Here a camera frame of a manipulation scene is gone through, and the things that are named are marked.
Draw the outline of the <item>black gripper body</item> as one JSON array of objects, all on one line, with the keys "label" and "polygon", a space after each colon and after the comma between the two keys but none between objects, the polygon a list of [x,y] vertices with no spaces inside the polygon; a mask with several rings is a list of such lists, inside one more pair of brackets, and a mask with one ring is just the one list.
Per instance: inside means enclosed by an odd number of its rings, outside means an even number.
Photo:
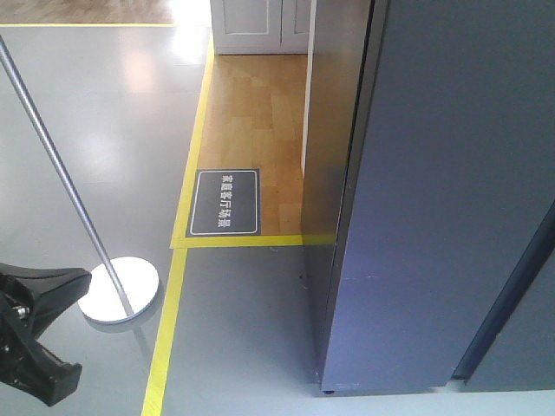
[{"label": "black gripper body", "polygon": [[1,382],[37,386],[36,339],[29,328],[35,306],[31,282],[38,270],[1,271]]}]

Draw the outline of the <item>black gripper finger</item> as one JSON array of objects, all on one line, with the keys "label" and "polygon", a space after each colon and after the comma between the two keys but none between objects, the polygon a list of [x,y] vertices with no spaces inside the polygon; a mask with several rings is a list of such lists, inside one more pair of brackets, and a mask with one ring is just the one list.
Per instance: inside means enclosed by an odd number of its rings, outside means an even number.
[{"label": "black gripper finger", "polygon": [[90,282],[91,273],[82,268],[31,269],[1,265],[1,297],[34,338],[85,296]]},{"label": "black gripper finger", "polygon": [[23,344],[17,354],[16,387],[47,406],[74,393],[81,375],[80,363],[62,361],[37,341]]}]

